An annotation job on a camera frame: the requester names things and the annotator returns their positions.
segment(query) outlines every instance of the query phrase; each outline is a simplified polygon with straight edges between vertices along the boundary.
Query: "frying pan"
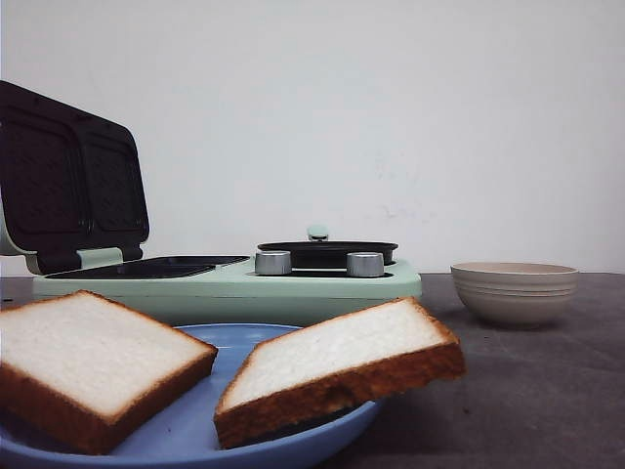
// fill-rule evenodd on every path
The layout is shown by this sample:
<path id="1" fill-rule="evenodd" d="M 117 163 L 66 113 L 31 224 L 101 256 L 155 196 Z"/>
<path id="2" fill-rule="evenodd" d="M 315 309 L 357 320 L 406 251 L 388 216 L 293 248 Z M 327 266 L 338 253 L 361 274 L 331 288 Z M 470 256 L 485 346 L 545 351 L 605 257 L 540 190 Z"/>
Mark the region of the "frying pan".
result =
<path id="1" fill-rule="evenodd" d="M 393 262 L 397 244 L 370 241 L 294 241 L 259 244 L 261 251 L 290 251 L 291 266 L 304 269 L 345 269 L 350 252 L 381 252 L 384 265 Z"/>

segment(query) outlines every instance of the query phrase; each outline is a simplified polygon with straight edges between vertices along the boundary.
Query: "bowl rim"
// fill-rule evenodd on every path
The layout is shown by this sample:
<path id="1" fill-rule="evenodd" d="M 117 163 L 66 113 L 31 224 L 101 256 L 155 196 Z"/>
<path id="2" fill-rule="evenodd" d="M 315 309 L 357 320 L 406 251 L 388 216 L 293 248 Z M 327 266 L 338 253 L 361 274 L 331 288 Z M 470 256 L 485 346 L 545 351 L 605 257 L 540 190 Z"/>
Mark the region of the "bowl rim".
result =
<path id="1" fill-rule="evenodd" d="M 496 270 L 495 267 L 508 266 L 508 270 Z M 521 270 L 515 270 L 525 266 L 526 268 L 547 268 L 551 271 L 547 272 L 523 272 Z M 475 261 L 475 262 L 461 262 L 451 266 L 451 271 L 462 271 L 467 273 L 480 273 L 480 274 L 496 274 L 504 276 L 566 276 L 571 274 L 578 274 L 579 270 L 560 266 L 557 264 L 539 264 L 533 262 L 488 262 L 488 261 Z"/>

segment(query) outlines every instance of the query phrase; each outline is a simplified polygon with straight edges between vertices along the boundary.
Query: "ceramic bowl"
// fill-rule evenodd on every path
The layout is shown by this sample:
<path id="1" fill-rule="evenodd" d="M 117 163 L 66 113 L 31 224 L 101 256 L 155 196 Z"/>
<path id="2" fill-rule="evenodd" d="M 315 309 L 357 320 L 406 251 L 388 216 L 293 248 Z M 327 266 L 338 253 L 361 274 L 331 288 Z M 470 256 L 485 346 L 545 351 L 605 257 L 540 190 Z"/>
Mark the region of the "ceramic bowl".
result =
<path id="1" fill-rule="evenodd" d="M 483 320 L 536 327 L 560 316 L 577 290 L 579 272 L 548 264 L 469 262 L 451 266 L 462 303 Z"/>

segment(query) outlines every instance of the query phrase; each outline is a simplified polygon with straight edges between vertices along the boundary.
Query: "bread slice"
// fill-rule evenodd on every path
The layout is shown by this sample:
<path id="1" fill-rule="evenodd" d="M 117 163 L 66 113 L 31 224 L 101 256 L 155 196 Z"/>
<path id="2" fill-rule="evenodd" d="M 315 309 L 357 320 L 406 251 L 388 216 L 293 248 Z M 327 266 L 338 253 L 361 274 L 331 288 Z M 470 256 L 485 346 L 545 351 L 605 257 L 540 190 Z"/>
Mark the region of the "bread slice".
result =
<path id="1" fill-rule="evenodd" d="M 110 451 L 211 372 L 217 348 L 80 290 L 0 312 L 0 408 Z"/>
<path id="2" fill-rule="evenodd" d="M 339 316 L 258 344 L 222 394 L 222 448 L 465 372 L 459 340 L 414 298 Z"/>

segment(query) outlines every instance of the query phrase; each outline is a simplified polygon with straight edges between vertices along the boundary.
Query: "gray table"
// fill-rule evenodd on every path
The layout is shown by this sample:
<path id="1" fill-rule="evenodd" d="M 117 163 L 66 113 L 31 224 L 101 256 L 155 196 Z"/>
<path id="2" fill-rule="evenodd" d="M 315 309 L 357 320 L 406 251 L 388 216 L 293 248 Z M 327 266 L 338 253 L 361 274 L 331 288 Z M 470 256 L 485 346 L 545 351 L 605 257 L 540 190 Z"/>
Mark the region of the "gray table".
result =
<path id="1" fill-rule="evenodd" d="M 5 305 L 30 299 L 27 278 L 2 287 Z M 569 313 L 531 331 L 476 321 L 449 274 L 423 275 L 423 288 L 467 375 L 388 399 L 318 468 L 625 467 L 625 276 L 583 274 Z"/>

